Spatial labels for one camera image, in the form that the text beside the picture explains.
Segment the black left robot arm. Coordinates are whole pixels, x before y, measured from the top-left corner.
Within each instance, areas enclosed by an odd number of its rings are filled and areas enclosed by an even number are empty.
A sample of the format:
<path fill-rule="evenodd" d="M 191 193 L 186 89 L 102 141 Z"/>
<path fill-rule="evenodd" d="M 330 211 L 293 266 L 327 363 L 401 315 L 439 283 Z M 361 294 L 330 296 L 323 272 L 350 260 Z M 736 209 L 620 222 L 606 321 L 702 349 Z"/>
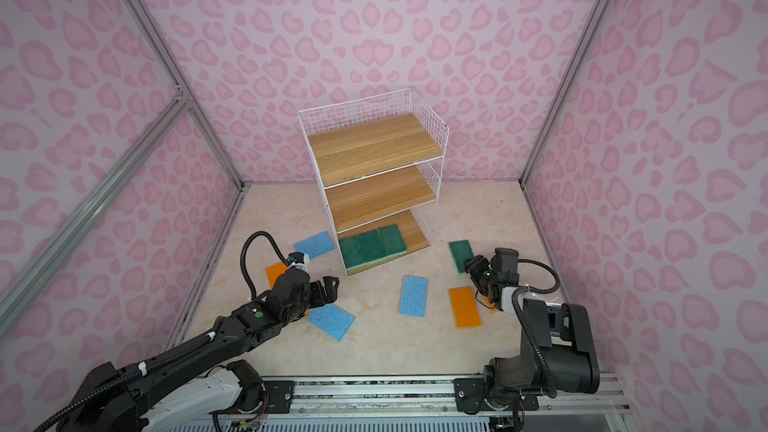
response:
<path fill-rule="evenodd" d="M 274 287 L 259 293 L 247 265 L 250 245 L 264 237 L 286 266 Z M 75 397 L 55 412 L 38 431 L 140 431 L 149 426 L 150 408 L 221 362 L 239 357 L 278 336 L 290 323 L 314 308 L 334 303 L 340 280 L 325 276 L 312 281 L 309 257 L 301 252 L 285 256 L 266 231 L 252 233 L 240 252 L 241 275 L 250 300 L 228 316 L 219 316 L 200 335 L 140 362 L 116 368 L 104 363 L 91 370 Z"/>

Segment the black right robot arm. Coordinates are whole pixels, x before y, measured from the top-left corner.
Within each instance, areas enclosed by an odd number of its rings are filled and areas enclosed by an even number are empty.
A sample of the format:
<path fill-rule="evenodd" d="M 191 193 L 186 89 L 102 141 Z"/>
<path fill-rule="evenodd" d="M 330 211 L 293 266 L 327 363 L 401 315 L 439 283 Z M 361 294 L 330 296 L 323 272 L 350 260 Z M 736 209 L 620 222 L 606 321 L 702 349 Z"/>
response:
<path fill-rule="evenodd" d="M 510 248 L 497 248 L 490 259 L 463 259 L 460 265 L 493 308 L 518 320 L 521 336 L 517 355 L 491 359 L 480 379 L 454 381 L 458 411 L 508 412 L 506 425 L 520 430 L 525 407 L 536 407 L 538 396 L 598 391 L 601 372 L 586 308 L 542 299 L 561 286 L 554 268 Z"/>

